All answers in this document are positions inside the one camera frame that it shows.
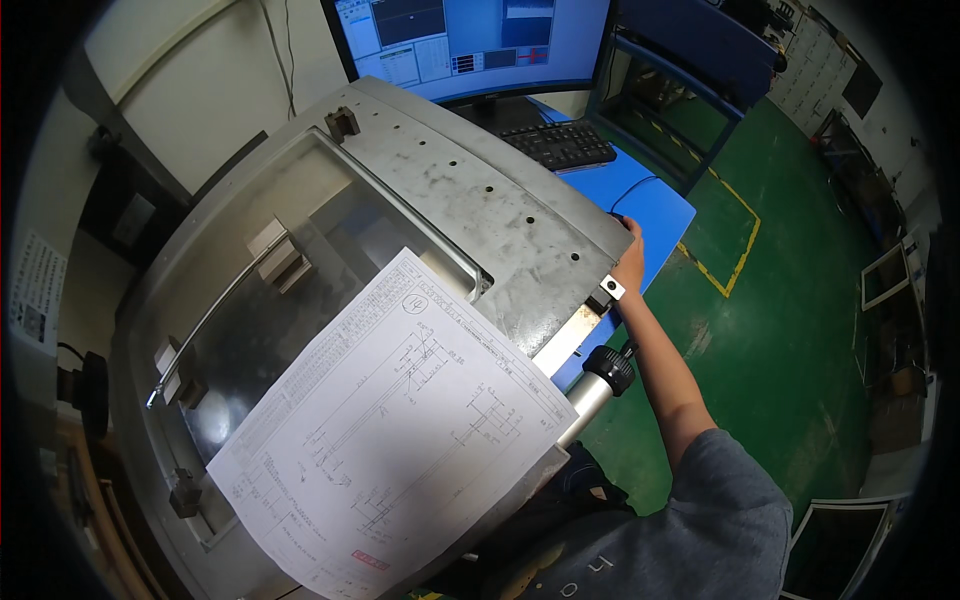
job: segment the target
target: hand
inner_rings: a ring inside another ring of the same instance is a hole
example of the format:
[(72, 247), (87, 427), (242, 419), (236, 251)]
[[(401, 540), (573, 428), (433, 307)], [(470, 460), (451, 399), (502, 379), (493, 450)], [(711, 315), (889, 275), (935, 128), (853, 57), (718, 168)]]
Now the hand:
[(622, 299), (625, 300), (640, 293), (640, 283), (643, 281), (643, 231), (630, 217), (624, 217), (623, 224), (634, 235), (634, 243), (620, 256), (620, 261), (611, 269), (610, 274), (626, 288)]

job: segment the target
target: dark trousers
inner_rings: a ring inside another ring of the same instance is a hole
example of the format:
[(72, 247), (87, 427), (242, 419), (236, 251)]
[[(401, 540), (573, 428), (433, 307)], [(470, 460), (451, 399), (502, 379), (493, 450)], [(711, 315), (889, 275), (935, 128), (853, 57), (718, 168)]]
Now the dark trousers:
[(600, 511), (636, 514), (627, 504), (627, 493), (607, 479), (580, 442), (566, 451), (570, 460), (553, 479), (473, 549), (479, 557), (476, 562), (459, 559), (422, 587), (458, 600), (479, 598), (488, 577), (514, 564), (538, 541), (569, 522)]

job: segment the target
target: yellow floor marking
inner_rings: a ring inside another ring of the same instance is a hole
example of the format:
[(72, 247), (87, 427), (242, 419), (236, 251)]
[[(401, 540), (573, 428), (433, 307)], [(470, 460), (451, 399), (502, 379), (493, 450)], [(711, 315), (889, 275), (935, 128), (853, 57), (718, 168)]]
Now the yellow floor marking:
[[(637, 110), (634, 110), (633, 113), (636, 116), (640, 117), (641, 119), (646, 119), (646, 117), (644, 117), (643, 114)], [(663, 133), (664, 135), (668, 135), (670, 139), (673, 140), (673, 143), (677, 144), (678, 146), (680, 146), (681, 148), (684, 148), (687, 152), (689, 152), (690, 156), (692, 156), (694, 160), (696, 160), (697, 162), (701, 162), (702, 159), (695, 152), (693, 152), (689, 148), (686, 148), (686, 146), (684, 146), (684, 144), (679, 139), (677, 139), (677, 137), (665, 132), (660, 127), (660, 125), (657, 124), (656, 121), (650, 121), (650, 125), (654, 126), (654, 129), (657, 130), (658, 132)], [(723, 186), (727, 188), (727, 191), (733, 194), (733, 197), (736, 198), (741, 204), (743, 204), (743, 207), (746, 208), (751, 215), (753, 215), (755, 219), (754, 228), (750, 232), (750, 239), (747, 240), (747, 250), (744, 251), (744, 253), (740, 254), (740, 259), (736, 262), (736, 266), (733, 268), (733, 274), (730, 275), (730, 279), (727, 280), (726, 286), (720, 284), (720, 281), (718, 281), (717, 278), (714, 277), (710, 273), (710, 271), (707, 270), (707, 267), (704, 265), (704, 263), (700, 262), (700, 260), (698, 260), (697, 257), (690, 252), (690, 250), (686, 247), (686, 245), (684, 245), (683, 242), (677, 242), (677, 250), (679, 250), (684, 256), (692, 260), (697, 265), (697, 269), (700, 271), (700, 273), (704, 274), (707, 280), (713, 284), (713, 287), (715, 287), (717, 290), (719, 290), (721, 294), (723, 294), (724, 298), (729, 298), (730, 293), (733, 291), (733, 286), (736, 284), (736, 280), (740, 277), (740, 273), (743, 271), (744, 265), (747, 264), (747, 256), (750, 255), (750, 250), (754, 247), (754, 242), (756, 241), (756, 233), (760, 231), (760, 218), (756, 216), (756, 213), (752, 208), (750, 208), (750, 205), (747, 204), (743, 200), (743, 198), (741, 198), (740, 195), (736, 193), (736, 191), (730, 186), (730, 184), (724, 181), (717, 174), (717, 172), (713, 170), (713, 167), (707, 167), (707, 171), (711, 175), (713, 175), (714, 179), (720, 181), (720, 183), (722, 183)]]

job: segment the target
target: gray t-shirt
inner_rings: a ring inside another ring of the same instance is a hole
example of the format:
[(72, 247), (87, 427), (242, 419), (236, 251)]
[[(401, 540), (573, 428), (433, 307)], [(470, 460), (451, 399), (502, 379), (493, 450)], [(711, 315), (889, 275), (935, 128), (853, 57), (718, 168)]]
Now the gray t-shirt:
[(606, 511), (573, 521), (484, 598), (776, 598), (793, 509), (729, 433), (687, 448), (659, 512)]

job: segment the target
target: computer mouse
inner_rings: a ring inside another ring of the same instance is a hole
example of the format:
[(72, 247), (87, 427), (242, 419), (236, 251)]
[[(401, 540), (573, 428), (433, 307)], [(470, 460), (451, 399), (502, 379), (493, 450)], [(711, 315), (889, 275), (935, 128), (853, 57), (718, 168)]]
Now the computer mouse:
[(618, 213), (618, 212), (608, 212), (607, 214), (609, 214), (609, 215), (612, 216), (614, 219), (616, 219), (617, 221), (619, 221), (619, 222), (620, 222), (620, 225), (622, 225), (624, 229), (630, 229), (630, 228), (627, 227), (627, 224), (623, 222), (623, 215), (621, 215), (620, 213)]

